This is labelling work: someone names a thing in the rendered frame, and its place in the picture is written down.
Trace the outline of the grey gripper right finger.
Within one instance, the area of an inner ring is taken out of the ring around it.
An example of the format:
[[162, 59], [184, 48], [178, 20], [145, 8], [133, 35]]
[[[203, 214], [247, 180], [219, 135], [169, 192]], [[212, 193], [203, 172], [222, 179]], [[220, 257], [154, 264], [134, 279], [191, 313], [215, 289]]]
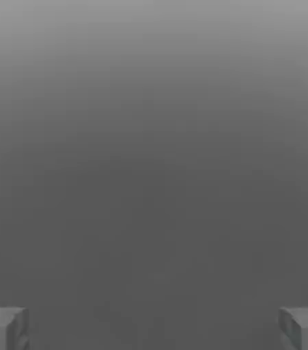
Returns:
[[308, 350], [308, 307], [282, 307], [278, 313], [281, 350]]

